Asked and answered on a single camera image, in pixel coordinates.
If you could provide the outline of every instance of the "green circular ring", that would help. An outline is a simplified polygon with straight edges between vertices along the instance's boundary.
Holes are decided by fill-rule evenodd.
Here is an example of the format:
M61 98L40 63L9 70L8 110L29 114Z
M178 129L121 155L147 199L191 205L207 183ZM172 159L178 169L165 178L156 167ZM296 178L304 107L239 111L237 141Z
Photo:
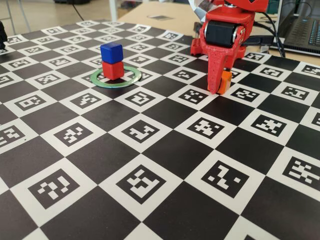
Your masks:
M130 81L125 81L125 82L121 82L121 83L111 83L110 84L110 83L101 82L98 80L98 76L102 73L103 70L99 69L99 70L95 71L90 76L90 80L93 84L97 85L98 87L107 88L107 89L124 88L124 87L130 86L130 85L134 84L135 82L139 81L142 74L138 69L131 67L131 66L124 66L123 68L124 68L124 70L133 72L134 78L131 79Z

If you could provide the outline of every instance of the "toy block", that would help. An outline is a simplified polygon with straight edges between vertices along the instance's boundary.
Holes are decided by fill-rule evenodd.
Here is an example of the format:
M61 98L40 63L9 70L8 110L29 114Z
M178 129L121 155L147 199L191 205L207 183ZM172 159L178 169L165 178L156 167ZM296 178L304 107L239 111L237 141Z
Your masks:
M103 61L102 70L103 75L110 80L116 80L125 75L124 63L122 61L114 64L109 64Z
M108 64L115 64L124 59L122 45L114 42L100 46L102 61Z

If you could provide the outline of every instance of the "black square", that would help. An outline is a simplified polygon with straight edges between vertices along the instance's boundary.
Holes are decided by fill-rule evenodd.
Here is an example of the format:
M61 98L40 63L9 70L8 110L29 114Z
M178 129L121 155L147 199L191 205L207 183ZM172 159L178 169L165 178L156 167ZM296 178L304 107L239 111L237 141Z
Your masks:
M319 139L319 131L299 125L286 146L320 160Z
M171 94L183 88L185 85L185 83L175 81L166 76L160 76L157 79L143 85L143 87L162 96L169 97Z
M195 112L196 110L191 107L166 98L145 110L143 114L174 129Z
M259 63L256 63L253 61L246 61L243 59L235 60L234 65L233 65L234 68L244 70L247 72L252 72L253 70L255 70L259 66L260 66Z
M320 191L320 167L318 166L312 165L309 162L293 156L282 174Z
M11 191L0 195L0 236L3 240L21 240L37 229Z
M0 88L0 102L5 103L38 90L26 81L20 81Z
M166 240L223 240L238 215L182 182L143 221Z
M173 130L143 154L178 177L185 179L212 150L211 147Z
M320 91L320 81L317 77L292 72L284 81L307 89Z
M254 91L250 91L247 89L244 89L242 87L239 87L236 91L230 94L231 96L234 96L238 99L242 99L245 101L248 101L252 103L260 94Z
M156 98L154 96L151 96L151 95L144 93L142 91L138 91L137 93L135 93L131 96L128 96L125 99L128 100L129 102L141 107Z
M36 200L47 209L79 187L65 171L58 169L41 181L28 187Z
M43 134L78 115L59 102L21 117L38 134Z
M200 117L195 123L190 125L187 129L190 131L200 134L208 139L213 139L215 135L217 135L224 126Z
M62 158L58 151L38 136L2 153L0 177L11 188Z
M70 147L90 136L91 134L93 134L92 131L77 122L55 133L54 136L66 146Z
M279 137L282 131L286 127L286 123L275 120L271 117L260 115L258 118L252 123L251 127L255 129L259 129L265 133L271 134L273 136Z
M267 174L284 147L237 127L216 148L219 152L263 174Z
M279 239L316 240L319 212L317 200L265 177L242 216Z
M235 198L248 178L248 175L218 160L201 180Z
M166 181L143 165L138 166L127 176L117 182L117 186L131 196L134 200L143 204Z
M179 96L180 99L186 100L193 104L201 103L206 97L208 97L207 94L193 89L189 89Z
M205 60L196 59L196 60L193 60L192 62L187 63L186 65L184 65L184 67L197 70L205 74L208 73L208 61L205 61Z
M69 79L46 87L42 91L52 98L56 99L57 101L60 101L85 89L87 89L85 85L78 83L75 80Z
M202 112L238 126L252 111L253 107L218 96L201 109Z
M105 131L133 118L138 112L117 101L109 101L82 116Z
M124 239L140 223L100 187L41 226L49 239Z
M146 123L145 121L139 120L121 132L138 143L143 143L159 132L159 129Z
M15 70L13 73L22 79L28 79L49 71L52 71L52 69L42 63L36 63L31 66Z
M269 95L258 107L263 111L300 123L308 106L276 95Z

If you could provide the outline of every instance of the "table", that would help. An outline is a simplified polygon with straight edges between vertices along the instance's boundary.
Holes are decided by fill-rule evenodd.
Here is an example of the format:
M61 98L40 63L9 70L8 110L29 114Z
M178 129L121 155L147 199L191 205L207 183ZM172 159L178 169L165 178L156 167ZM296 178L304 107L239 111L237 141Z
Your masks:
M248 52L212 95L191 41L105 20L8 38L1 240L320 239L320 67ZM141 81L90 82L106 42Z
M174 19L159 21L148 18L148 16L152 15L164 15ZM261 17L263 17L263 15L261 13L257 13L255 20L260 21ZM144 23L155 28L167 29L183 33L185 35L195 36L195 33L193 32L194 22L199 22L199 19L188 4L170 2L160 3L157 1L152 1L139 5L126 15L119 18L119 21L132 24ZM251 35L269 34L270 33L264 29L254 27ZM258 47L253 46L248 47L248 51L260 52ZM271 49L270 53L274 56L280 56L277 49ZM286 51L286 57L288 59L307 62L320 66L320 57L318 56Z

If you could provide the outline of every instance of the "red plastic part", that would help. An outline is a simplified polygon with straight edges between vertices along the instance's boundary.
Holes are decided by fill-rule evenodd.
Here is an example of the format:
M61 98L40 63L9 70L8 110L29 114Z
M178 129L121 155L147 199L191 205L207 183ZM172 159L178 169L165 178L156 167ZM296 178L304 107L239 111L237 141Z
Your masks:
M114 64L109 64L103 61L102 70L103 75L110 80L116 80L125 75L124 63L122 61Z

